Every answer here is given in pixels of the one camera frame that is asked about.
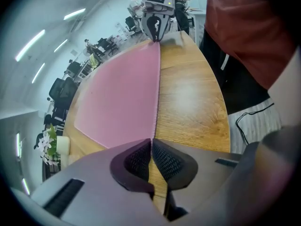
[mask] black slot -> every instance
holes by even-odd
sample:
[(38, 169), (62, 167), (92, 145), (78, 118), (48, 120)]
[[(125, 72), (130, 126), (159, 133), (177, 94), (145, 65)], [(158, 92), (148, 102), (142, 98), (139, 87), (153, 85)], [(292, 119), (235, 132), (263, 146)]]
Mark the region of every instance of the black slot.
[(56, 217), (61, 217), (68, 205), (74, 199), (83, 181), (71, 179), (66, 185), (44, 206), (44, 209)]

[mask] black pants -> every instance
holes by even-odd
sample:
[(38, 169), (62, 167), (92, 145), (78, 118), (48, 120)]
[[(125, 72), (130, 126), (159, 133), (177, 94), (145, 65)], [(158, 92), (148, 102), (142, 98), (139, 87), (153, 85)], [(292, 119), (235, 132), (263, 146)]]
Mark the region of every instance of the black pants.
[(269, 98), (267, 90), (234, 57), (230, 56), (225, 68), (221, 69), (226, 54), (206, 30), (199, 48), (221, 88), (228, 114), (247, 109)]
[(189, 21), (187, 15), (183, 9), (175, 9), (175, 18), (178, 23), (178, 30), (185, 31), (189, 35)]

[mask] ceiling light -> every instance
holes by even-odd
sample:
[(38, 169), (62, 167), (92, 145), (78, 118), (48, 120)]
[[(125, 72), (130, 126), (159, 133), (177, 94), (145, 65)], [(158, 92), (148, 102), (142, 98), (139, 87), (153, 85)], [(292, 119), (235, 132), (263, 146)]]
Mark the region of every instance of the ceiling light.
[(70, 14), (68, 14), (68, 15), (66, 15), (66, 16), (64, 17), (64, 20), (66, 20), (66, 19), (68, 19), (68, 18), (70, 18), (70, 17), (73, 17), (73, 16), (75, 16), (75, 15), (77, 15), (77, 14), (83, 13), (85, 10), (86, 10), (86, 9), (84, 8), (84, 9), (78, 10), (78, 11), (76, 11), (76, 12), (70, 13)]
[(26, 183), (26, 181), (25, 181), (25, 178), (23, 178), (23, 180), (22, 180), (22, 184), (23, 184), (23, 187), (24, 187), (25, 191), (26, 191), (26, 192), (27, 192), (27, 194), (29, 195), (29, 194), (30, 194), (30, 192), (29, 192), (29, 189), (28, 189), (27, 183)]
[(25, 47), (18, 53), (18, 55), (15, 57), (16, 61), (19, 62), (20, 59), (23, 57), (23, 55), (26, 53), (27, 50), (43, 35), (45, 34), (45, 29), (39, 32), (36, 36), (33, 37), (32, 40), (28, 42), (28, 44), (25, 45)]
[(68, 39), (66, 39), (63, 43), (61, 43), (61, 44), (55, 49), (55, 52), (56, 52), (61, 46), (63, 46), (64, 43), (67, 42), (67, 40), (68, 40)]
[(16, 151), (17, 151), (17, 156), (20, 157), (20, 134), (17, 133), (16, 135)]
[(41, 68), (39, 69), (39, 71), (37, 72), (36, 76), (33, 78), (33, 80), (32, 80), (32, 84), (34, 83), (34, 81), (35, 81), (36, 77), (38, 76), (39, 72), (42, 70), (42, 68), (43, 68), (43, 66), (44, 66), (44, 65), (45, 65), (45, 63), (44, 63), (44, 64), (42, 64), (42, 66), (41, 66)]

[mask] desk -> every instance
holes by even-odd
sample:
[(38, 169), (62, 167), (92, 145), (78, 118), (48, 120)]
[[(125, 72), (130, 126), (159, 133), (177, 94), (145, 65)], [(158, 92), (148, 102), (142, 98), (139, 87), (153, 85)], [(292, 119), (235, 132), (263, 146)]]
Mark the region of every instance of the desk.
[(194, 26), (195, 26), (195, 43), (199, 47), (200, 42), (204, 36), (204, 24), (206, 19), (206, 11), (199, 10), (199, 11), (191, 11), (188, 10), (187, 14), (193, 17)]
[[(68, 162), (105, 149), (74, 127), (89, 78), (81, 83), (70, 106), (64, 136), (71, 141)], [(220, 152), (230, 151), (228, 116), (215, 76), (193, 40), (185, 32), (168, 33), (161, 41), (161, 75), (156, 138)], [(164, 208), (167, 185), (151, 160), (149, 182), (155, 186), (154, 203)]]

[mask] vase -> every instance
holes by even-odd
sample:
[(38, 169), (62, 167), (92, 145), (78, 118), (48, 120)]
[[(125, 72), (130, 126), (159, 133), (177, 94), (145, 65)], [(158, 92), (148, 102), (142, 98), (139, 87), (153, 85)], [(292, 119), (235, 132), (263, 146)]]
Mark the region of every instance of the vase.
[(70, 153), (70, 139), (69, 137), (56, 137), (56, 152), (61, 155), (69, 155)]

